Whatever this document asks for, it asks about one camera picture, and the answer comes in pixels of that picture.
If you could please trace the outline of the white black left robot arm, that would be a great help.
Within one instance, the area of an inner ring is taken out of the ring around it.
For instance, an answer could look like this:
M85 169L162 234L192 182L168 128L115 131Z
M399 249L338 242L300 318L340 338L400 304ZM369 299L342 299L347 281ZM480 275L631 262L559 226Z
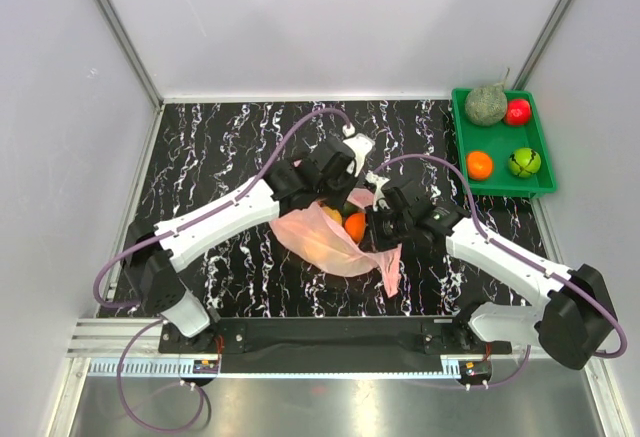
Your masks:
M342 205L355 188L374 143L357 134L329 137L300 160L266 166L236 190L185 215L155 224L134 220L122 262L139 304L173 324L196 353L215 343L215 317L180 274L209 249L245 230L270 223L318 201Z

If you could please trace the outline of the pink plastic bag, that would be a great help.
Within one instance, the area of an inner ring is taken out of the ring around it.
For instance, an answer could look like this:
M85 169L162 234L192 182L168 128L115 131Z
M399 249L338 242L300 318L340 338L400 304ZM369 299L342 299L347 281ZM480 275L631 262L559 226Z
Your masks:
M276 239L287 250L318 269L338 277L351 278L377 269L386 294L398 293L400 245L387 251L363 251L347 231L314 202L270 223Z

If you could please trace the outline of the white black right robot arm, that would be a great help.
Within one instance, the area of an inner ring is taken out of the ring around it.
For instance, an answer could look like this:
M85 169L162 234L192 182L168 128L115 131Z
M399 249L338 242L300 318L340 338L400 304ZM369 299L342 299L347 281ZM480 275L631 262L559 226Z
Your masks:
M602 274L583 264L577 269L537 256L477 223L451 203L435 204L410 180L368 173L374 194L366 209L375 250L412 243L439 248L507 285L526 306L472 303L454 319L454 341L466 353L488 343L537 345L557 363L581 370L598 356L617 322Z

